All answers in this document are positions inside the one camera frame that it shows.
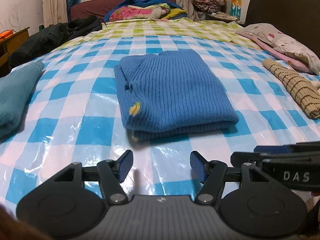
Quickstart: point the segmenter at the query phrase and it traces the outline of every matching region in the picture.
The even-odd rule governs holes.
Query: blue and white checkered sheet
[[[121,122],[114,65],[127,55],[193,49],[221,80],[239,115],[236,127],[130,145]],[[45,63],[21,132],[0,144],[0,202],[18,201],[77,161],[84,166],[117,159],[132,149],[134,164],[122,184],[129,194],[194,196],[200,189],[189,164],[193,150],[230,164],[234,151],[257,145],[320,140],[281,82],[261,62],[263,50],[187,36],[145,36],[84,42],[36,60]],[[319,77],[304,74],[310,80]],[[95,182],[86,187],[98,195]],[[235,189],[228,184],[226,191]]]

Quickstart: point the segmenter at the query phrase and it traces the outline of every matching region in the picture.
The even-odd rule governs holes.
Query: pink blanket
[[[281,54],[280,52],[276,51],[275,49],[273,49],[272,47],[270,47],[269,45],[265,44],[263,41],[260,41],[259,39],[251,36],[250,34],[247,33],[242,33],[241,31],[236,32],[236,34],[239,34],[243,37],[246,37],[252,41],[254,41],[255,43],[257,43],[262,49],[266,50],[267,52],[269,52],[272,56],[274,56],[275,58],[279,59],[279,60],[283,60],[285,61],[288,65],[290,65],[293,69],[297,70],[297,71],[301,71],[301,72],[306,72],[309,74],[314,74],[305,64],[303,64],[302,62],[294,59],[294,58],[290,58],[284,54]]]

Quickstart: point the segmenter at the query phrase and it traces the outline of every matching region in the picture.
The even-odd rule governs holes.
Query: orange object
[[[14,30],[7,30],[0,33],[0,40],[4,40],[13,35]]]

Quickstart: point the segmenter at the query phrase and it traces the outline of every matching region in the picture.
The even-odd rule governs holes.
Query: teal cloth
[[[18,128],[23,110],[43,68],[44,64],[39,61],[0,78],[0,139]]]

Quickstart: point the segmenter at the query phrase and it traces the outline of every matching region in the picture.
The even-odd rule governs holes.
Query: bed
[[[45,71],[20,131],[0,144],[0,202],[15,210],[24,195],[71,162],[93,166],[117,159],[127,149],[134,153],[133,167],[122,183],[129,196],[193,197],[201,187],[189,164],[193,150],[231,166],[234,151],[318,141],[319,120],[305,116],[261,65],[273,57],[235,34],[237,28],[234,23],[193,23],[186,18],[107,23],[101,31],[36,59]],[[202,57],[221,80],[240,121],[227,130],[132,144],[121,122],[113,67],[127,55],[178,49],[193,49]],[[97,182],[86,182],[85,187],[101,196]],[[227,183],[224,195],[237,187]],[[310,195],[301,196],[306,201]]]

